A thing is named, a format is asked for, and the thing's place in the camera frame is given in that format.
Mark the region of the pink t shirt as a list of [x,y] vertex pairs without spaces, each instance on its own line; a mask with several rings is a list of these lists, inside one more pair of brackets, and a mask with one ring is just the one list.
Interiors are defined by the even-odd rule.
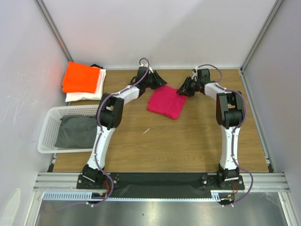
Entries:
[[153,92],[148,101],[147,111],[176,120],[180,117],[187,98],[177,94],[177,89],[165,85]]

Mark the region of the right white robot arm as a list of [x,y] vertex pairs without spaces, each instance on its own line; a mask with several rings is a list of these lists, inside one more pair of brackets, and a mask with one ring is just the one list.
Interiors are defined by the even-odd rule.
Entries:
[[177,94],[186,97],[192,97],[196,92],[216,102],[216,121],[222,131],[222,155],[214,183],[221,189],[228,189],[239,180],[238,137],[246,119],[246,102],[239,91],[211,80],[209,69],[193,69],[193,75],[177,90]]

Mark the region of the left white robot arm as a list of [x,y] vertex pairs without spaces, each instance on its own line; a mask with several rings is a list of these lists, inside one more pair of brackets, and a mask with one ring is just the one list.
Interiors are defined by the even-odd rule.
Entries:
[[111,137],[122,121],[124,105],[139,98],[147,88],[156,90],[166,84],[156,70],[141,65],[137,75],[124,89],[103,94],[96,112],[97,134],[94,147],[78,178],[78,189],[99,189],[108,179],[104,171],[105,157]]

